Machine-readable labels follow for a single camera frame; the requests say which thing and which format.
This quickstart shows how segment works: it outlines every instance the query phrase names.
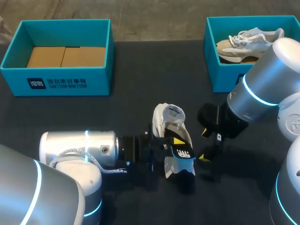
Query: white sneaker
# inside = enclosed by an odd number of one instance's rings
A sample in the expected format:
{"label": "white sneaker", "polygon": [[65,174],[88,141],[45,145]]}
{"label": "white sneaker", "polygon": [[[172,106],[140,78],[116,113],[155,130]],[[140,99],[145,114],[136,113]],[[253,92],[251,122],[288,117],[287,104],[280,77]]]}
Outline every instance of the white sneaker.
{"label": "white sneaker", "polygon": [[218,42],[216,48],[222,59],[239,63],[248,56],[260,58],[274,41],[284,36],[285,33],[281,28],[265,32],[256,27],[241,31],[237,36],[229,35],[229,40]]}
{"label": "white sneaker", "polygon": [[[158,104],[153,113],[152,132],[155,137],[164,137],[166,131],[174,132],[193,148],[192,140],[184,125],[185,118],[183,110],[178,106]],[[165,177],[168,178],[172,173],[179,173],[182,170],[195,176],[194,159],[195,157],[177,157],[174,153],[173,157],[165,157]]]}

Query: cardboard insert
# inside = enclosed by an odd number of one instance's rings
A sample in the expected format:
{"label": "cardboard insert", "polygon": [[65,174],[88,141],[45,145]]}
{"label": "cardboard insert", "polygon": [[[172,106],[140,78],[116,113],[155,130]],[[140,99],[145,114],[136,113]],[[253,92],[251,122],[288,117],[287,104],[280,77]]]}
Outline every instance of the cardboard insert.
{"label": "cardboard insert", "polygon": [[103,67],[105,47],[34,47],[28,68]]}

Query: black table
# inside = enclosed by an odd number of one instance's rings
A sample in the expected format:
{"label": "black table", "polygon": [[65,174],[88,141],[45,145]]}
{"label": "black table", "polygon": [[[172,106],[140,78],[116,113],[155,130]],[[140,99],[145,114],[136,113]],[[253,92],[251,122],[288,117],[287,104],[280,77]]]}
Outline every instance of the black table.
{"label": "black table", "polygon": [[[205,102],[216,104],[203,55],[203,41],[117,42],[109,97],[14,97],[0,77],[0,143],[38,159],[46,131],[114,130],[136,135],[151,122],[158,103],[186,114],[194,150],[211,144],[201,137],[196,115]],[[277,127],[277,110],[253,124],[216,159],[219,183],[200,178],[185,192],[146,169],[103,180],[103,225],[271,225],[269,196],[290,142]]]}

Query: open box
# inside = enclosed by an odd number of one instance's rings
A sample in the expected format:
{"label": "open box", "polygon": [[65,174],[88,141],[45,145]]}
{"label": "open box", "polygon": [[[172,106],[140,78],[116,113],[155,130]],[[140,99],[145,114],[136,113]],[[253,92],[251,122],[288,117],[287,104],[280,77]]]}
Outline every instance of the open box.
{"label": "open box", "polygon": [[[27,67],[34,47],[105,47],[104,59],[99,59],[104,62],[92,67]],[[110,20],[21,21],[0,69],[15,96],[109,95],[113,49]]]}
{"label": "open box", "polygon": [[242,30],[255,27],[263,31],[282,28],[285,37],[300,42],[300,24],[292,15],[207,17],[203,49],[214,92],[232,91],[240,78],[254,65],[253,63],[222,64],[216,43],[228,39],[229,35],[237,35]]}

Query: blue led ring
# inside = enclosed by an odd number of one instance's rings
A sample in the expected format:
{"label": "blue led ring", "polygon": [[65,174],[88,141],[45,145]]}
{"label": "blue led ring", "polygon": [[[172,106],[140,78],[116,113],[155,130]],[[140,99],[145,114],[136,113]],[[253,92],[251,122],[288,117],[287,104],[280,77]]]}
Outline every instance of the blue led ring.
{"label": "blue led ring", "polygon": [[34,207],[36,206],[37,204],[37,201],[38,201],[38,196],[39,196],[39,192],[41,190],[41,185],[42,185],[42,170],[41,170],[41,166],[39,165],[39,163],[34,160],[36,166],[37,166],[37,186],[36,186],[36,190],[34,192],[34,195],[33,195],[33,198],[32,198],[32,201],[31,201],[31,204],[29,206],[29,209],[23,219],[23,221],[21,222],[20,225],[26,225],[30,216],[32,215],[32,212],[34,210]]}
{"label": "blue led ring", "polygon": [[246,75],[244,75],[244,77],[243,77],[243,84],[244,84],[246,90],[249,92],[249,94],[252,95],[252,97],[254,97],[257,101],[259,101],[259,102],[261,102],[261,103],[263,103],[263,104],[265,104],[265,105],[270,105],[270,106],[276,106],[276,105],[278,105],[278,104],[273,104],[273,103],[269,103],[269,102],[263,101],[263,100],[260,99],[258,96],[256,96],[256,95],[252,92],[252,90],[250,90],[250,88],[248,87],[248,85],[246,84],[246,79],[245,79],[245,77],[246,77]]}
{"label": "blue led ring", "polygon": [[277,194],[277,199],[278,199],[279,205],[281,206],[281,208],[282,208],[283,212],[286,214],[286,216],[290,219],[290,221],[291,221],[293,224],[297,225],[297,224],[295,223],[295,221],[293,221],[293,219],[289,216],[289,214],[287,214],[287,212],[286,212],[285,209],[283,208],[283,206],[282,206],[282,204],[281,204],[281,201],[280,201],[280,199],[279,199],[279,195],[278,195],[278,191],[277,191],[278,177],[279,177],[279,173],[278,173],[278,175],[277,175],[276,185],[275,185],[275,188],[276,188],[276,194]]}
{"label": "blue led ring", "polygon": [[87,213],[87,214],[85,214],[84,215],[84,217],[88,217],[88,216],[90,216],[90,215],[92,215],[92,214],[94,214],[99,208],[100,208],[100,206],[101,206],[101,204],[102,204],[102,200],[101,200],[101,202],[100,202],[100,204],[98,205],[98,207],[97,208],[95,208],[95,210],[94,211],[92,211],[92,212],[90,212],[90,213]]}

